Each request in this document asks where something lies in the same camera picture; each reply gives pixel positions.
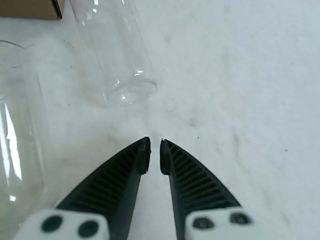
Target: cardboard box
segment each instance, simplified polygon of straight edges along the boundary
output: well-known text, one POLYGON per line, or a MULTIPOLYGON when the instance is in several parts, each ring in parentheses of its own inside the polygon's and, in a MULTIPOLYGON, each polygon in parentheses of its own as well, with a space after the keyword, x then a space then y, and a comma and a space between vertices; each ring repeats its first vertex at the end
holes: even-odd
POLYGON ((65 0, 0 0, 0 16, 62 19, 65 0))

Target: white table surface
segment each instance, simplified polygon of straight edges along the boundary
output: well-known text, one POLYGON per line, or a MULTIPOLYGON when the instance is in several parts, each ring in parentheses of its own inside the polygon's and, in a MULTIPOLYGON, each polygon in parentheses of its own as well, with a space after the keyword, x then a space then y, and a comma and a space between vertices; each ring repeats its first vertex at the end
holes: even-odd
POLYGON ((159 163, 166 138, 199 159, 279 239, 319 239, 320 2, 135 4, 159 88, 130 107, 103 108, 88 98, 68 1, 60 21, 0 18, 1 40, 33 49, 60 199, 149 136, 149 172, 128 239, 176 239, 169 179, 159 163))

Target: clear plastic bottle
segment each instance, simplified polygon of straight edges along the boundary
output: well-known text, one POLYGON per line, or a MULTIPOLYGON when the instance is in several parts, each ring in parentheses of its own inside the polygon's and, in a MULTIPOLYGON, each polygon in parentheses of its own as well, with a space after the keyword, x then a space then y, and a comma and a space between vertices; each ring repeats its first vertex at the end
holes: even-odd
POLYGON ((53 207, 58 198, 46 169, 53 155, 39 81, 31 66, 21 66, 21 51, 0 42, 1 240, 12 239, 27 215, 53 207))
POLYGON ((89 80, 103 100, 135 103, 156 89, 155 74, 128 0, 71 0, 89 80))

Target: ribbed rubber pad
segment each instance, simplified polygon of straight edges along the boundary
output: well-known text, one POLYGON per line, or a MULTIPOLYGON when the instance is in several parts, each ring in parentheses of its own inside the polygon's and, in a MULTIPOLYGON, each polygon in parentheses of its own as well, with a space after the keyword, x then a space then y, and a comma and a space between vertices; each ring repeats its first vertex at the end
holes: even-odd
POLYGON ((160 168, 163 174, 169 175, 178 240, 185 239, 187 214, 240 206, 204 165, 168 140, 163 140, 160 145, 160 168))
POLYGON ((109 224, 111 240, 126 240, 140 177, 149 168, 150 139, 126 147, 82 181, 57 209, 101 214, 109 224))

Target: plastic bottle bottom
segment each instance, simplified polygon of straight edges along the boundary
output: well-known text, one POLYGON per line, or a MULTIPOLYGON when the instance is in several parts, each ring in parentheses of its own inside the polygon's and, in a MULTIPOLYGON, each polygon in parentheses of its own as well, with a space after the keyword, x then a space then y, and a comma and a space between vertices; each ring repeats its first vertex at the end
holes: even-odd
POLYGON ((115 104, 133 104, 153 95, 157 84, 150 79, 141 78, 118 84, 107 95, 107 101, 115 104))

